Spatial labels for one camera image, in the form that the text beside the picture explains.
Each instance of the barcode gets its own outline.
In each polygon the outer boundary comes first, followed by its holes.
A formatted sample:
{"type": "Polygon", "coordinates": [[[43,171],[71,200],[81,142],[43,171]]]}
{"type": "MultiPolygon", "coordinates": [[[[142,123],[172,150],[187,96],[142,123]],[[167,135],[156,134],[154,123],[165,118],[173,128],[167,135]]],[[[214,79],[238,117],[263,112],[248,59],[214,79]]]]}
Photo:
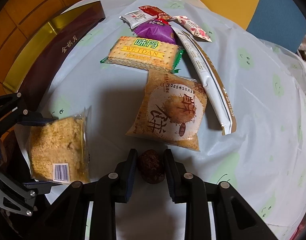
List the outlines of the barcode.
{"type": "Polygon", "coordinates": [[[70,182],[68,163],[53,163],[53,181],[70,182]]]}

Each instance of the red snack packet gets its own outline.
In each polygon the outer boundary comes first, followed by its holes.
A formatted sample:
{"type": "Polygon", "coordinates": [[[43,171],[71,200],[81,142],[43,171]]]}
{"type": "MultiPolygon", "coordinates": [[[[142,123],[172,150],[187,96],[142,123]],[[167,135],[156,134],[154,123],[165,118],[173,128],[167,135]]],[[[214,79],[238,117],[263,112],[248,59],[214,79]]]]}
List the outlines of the red snack packet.
{"type": "Polygon", "coordinates": [[[157,16],[158,19],[163,19],[166,21],[174,20],[174,18],[167,13],[163,12],[161,9],[151,6],[151,5],[144,5],[140,6],[139,9],[141,9],[143,12],[152,15],[157,16]]]}

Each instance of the purple package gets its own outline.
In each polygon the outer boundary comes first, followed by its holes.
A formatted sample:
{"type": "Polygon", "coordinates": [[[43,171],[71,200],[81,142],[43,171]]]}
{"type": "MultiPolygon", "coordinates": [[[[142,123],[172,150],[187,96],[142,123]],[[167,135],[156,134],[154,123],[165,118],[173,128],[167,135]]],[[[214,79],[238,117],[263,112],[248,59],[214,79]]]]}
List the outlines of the purple package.
{"type": "Polygon", "coordinates": [[[173,29],[168,23],[163,23],[161,20],[152,20],[142,23],[134,32],[140,38],[175,44],[173,29]]]}

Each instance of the white packet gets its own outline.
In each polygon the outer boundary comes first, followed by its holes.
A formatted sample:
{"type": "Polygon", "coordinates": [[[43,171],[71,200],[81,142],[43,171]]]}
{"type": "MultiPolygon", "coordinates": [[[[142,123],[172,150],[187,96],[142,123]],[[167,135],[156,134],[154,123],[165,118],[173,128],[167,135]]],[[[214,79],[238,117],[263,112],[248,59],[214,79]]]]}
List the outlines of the white packet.
{"type": "Polygon", "coordinates": [[[135,10],[129,13],[126,13],[122,16],[120,16],[119,18],[121,20],[125,20],[126,22],[129,23],[131,29],[134,29],[135,27],[139,26],[140,24],[153,20],[155,19],[157,16],[152,16],[149,15],[145,12],[143,12],[142,10],[135,10]]]}
{"type": "Polygon", "coordinates": [[[188,33],[173,26],[172,28],[181,40],[186,52],[189,54],[195,70],[197,71],[204,90],[210,99],[216,116],[222,126],[222,135],[235,132],[236,120],[232,105],[210,58],[188,33]]]}

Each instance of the snack package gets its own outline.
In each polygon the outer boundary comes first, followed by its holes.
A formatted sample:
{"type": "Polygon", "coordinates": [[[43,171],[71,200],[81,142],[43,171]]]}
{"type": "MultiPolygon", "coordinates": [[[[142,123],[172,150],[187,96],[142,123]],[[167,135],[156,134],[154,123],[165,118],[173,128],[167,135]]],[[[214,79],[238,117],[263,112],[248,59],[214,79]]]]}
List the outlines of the snack package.
{"type": "Polygon", "coordinates": [[[206,102],[201,84],[150,69],[142,105],[126,134],[198,151],[206,102]]]}
{"type": "Polygon", "coordinates": [[[134,32],[140,38],[154,39],[172,44],[175,43],[174,32],[171,26],[165,20],[152,20],[141,24],[134,32]]]}
{"type": "Polygon", "coordinates": [[[172,27],[181,40],[185,50],[197,71],[202,85],[211,101],[213,109],[222,126],[222,135],[236,131],[236,120],[226,89],[212,64],[197,42],[190,35],[178,28],[172,27]]]}
{"type": "Polygon", "coordinates": [[[29,137],[32,178],[60,184],[75,180],[88,183],[85,131],[85,112],[45,126],[32,126],[29,137]]]}
{"type": "Polygon", "coordinates": [[[177,19],[178,22],[182,24],[193,36],[202,38],[208,42],[212,42],[211,37],[207,35],[201,27],[199,27],[186,16],[175,16],[174,18],[177,19]]]}
{"type": "Polygon", "coordinates": [[[166,21],[171,21],[174,20],[174,17],[168,15],[167,13],[163,12],[161,9],[155,7],[155,6],[150,6],[150,5],[144,5],[139,7],[143,12],[156,16],[158,19],[163,19],[166,21]]]}
{"type": "Polygon", "coordinates": [[[119,18],[121,20],[125,20],[130,25],[131,29],[134,29],[135,27],[139,26],[140,24],[153,20],[157,16],[149,15],[141,10],[132,11],[129,13],[124,14],[123,16],[120,16],[119,18]]]}
{"type": "Polygon", "coordinates": [[[101,63],[120,64],[140,69],[159,69],[164,72],[177,73],[175,69],[183,54],[177,45],[122,36],[112,47],[107,58],[101,63]]]}

